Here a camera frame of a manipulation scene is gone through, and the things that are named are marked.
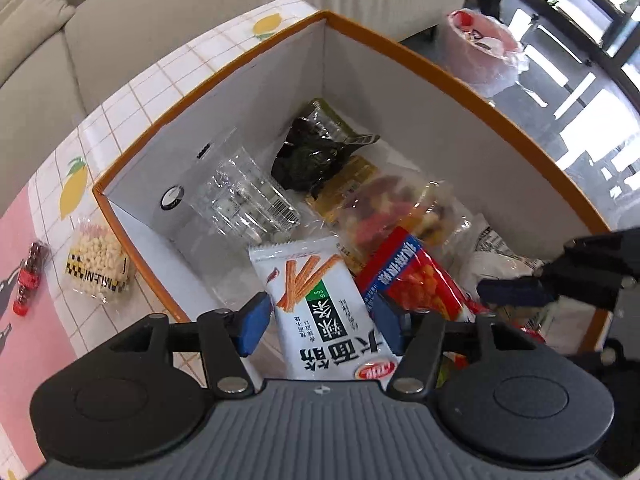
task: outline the clear plastic container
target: clear plastic container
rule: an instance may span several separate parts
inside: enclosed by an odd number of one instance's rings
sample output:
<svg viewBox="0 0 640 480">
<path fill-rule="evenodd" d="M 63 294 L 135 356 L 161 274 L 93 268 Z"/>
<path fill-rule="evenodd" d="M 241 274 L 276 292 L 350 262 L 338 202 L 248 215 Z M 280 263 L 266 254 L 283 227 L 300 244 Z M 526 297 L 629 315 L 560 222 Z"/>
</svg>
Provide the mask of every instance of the clear plastic container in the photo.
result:
<svg viewBox="0 0 640 480">
<path fill-rule="evenodd" d="M 188 177 L 187 202 L 217 231 L 244 245 L 289 240 L 300 213 L 244 148 L 232 151 L 228 140 L 198 161 Z"/>
</svg>

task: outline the white snack package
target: white snack package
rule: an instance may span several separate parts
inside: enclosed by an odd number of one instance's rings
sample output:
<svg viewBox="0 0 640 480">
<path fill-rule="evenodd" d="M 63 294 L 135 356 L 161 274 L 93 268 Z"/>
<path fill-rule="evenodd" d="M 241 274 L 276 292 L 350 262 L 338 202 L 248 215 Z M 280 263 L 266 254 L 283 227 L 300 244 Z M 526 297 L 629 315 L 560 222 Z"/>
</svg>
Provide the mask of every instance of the white snack package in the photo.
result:
<svg viewBox="0 0 640 480">
<path fill-rule="evenodd" d="M 511 251 L 481 214 L 472 219 L 467 236 L 472 244 L 471 251 L 462 256 L 464 261 L 456 281 L 475 301 L 480 301 L 476 292 L 480 280 L 507 280 L 528 276 L 543 264 L 542 260 L 518 256 Z"/>
<path fill-rule="evenodd" d="M 249 258 L 275 305 L 288 379 L 386 387 L 398 359 L 369 317 L 337 237 L 250 248 Z"/>
</svg>

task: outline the clear plastic bag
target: clear plastic bag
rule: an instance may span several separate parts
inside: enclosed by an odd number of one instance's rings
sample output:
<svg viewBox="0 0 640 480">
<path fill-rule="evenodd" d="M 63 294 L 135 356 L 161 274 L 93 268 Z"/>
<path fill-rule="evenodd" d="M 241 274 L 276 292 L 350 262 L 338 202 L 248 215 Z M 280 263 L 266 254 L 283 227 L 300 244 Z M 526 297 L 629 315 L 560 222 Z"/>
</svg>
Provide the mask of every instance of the clear plastic bag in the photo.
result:
<svg viewBox="0 0 640 480">
<path fill-rule="evenodd" d="M 430 182 L 419 171 L 388 165 L 363 184 L 338 212 L 343 255 L 358 273 L 380 244 L 400 226 L 429 250 L 468 228 L 450 186 Z"/>
<path fill-rule="evenodd" d="M 529 276 L 544 263 L 511 251 L 481 214 L 474 216 L 473 227 L 465 243 L 458 248 L 456 259 L 460 265 L 460 271 L 455 275 L 456 281 L 475 301 L 480 301 L 476 291 L 480 280 Z"/>
<path fill-rule="evenodd" d="M 128 292 L 133 274 L 131 260 L 108 225 L 81 219 L 72 235 L 63 289 L 110 303 Z"/>
<path fill-rule="evenodd" d="M 310 194 L 306 196 L 306 203 L 332 224 L 346 200 L 377 172 L 378 168 L 366 158 L 352 155 L 344 167 L 324 184 L 316 198 Z"/>
<path fill-rule="evenodd" d="M 232 134 L 212 146 L 185 177 L 191 207 L 242 246 L 285 242 L 322 225 L 308 207 L 292 204 Z"/>
<path fill-rule="evenodd" d="M 441 64 L 484 97 L 516 83 L 529 59 L 511 31 L 476 10 L 449 14 L 438 35 Z"/>
</svg>

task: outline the red bottle cap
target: red bottle cap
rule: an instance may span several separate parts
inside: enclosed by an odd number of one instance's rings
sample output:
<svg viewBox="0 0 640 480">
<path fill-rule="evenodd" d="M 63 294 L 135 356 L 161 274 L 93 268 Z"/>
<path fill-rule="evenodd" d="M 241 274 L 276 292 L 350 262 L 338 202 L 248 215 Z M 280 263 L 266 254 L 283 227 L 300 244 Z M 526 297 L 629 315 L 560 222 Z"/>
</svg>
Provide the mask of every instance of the red bottle cap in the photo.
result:
<svg viewBox="0 0 640 480">
<path fill-rule="evenodd" d="M 14 312 L 18 316 L 26 316 L 28 311 L 29 311 L 29 307 L 27 307 L 26 305 L 23 305 L 21 303 L 18 303 L 17 300 L 14 301 Z"/>
</svg>

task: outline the lemon pattern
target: lemon pattern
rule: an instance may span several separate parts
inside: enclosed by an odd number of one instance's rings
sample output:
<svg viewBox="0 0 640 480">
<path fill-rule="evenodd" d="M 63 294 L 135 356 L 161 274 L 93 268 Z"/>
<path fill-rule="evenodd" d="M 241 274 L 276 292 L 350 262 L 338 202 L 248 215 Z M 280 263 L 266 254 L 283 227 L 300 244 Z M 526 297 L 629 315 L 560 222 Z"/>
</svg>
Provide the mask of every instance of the lemon pattern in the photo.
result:
<svg viewBox="0 0 640 480">
<path fill-rule="evenodd" d="M 281 23 L 282 16 L 280 16 L 279 13 L 265 16 L 255 23 L 254 36 L 260 41 L 266 40 L 269 36 L 273 36 L 276 33 L 276 29 Z"/>
<path fill-rule="evenodd" d="M 68 177 L 65 182 L 65 186 L 60 194 L 60 219 L 64 219 L 67 215 L 72 213 L 78 204 L 82 200 L 84 190 L 86 189 L 86 182 L 88 177 L 88 170 L 86 163 L 82 160 L 82 157 L 76 156 L 73 158 L 69 165 L 71 168 L 66 174 Z"/>
</svg>

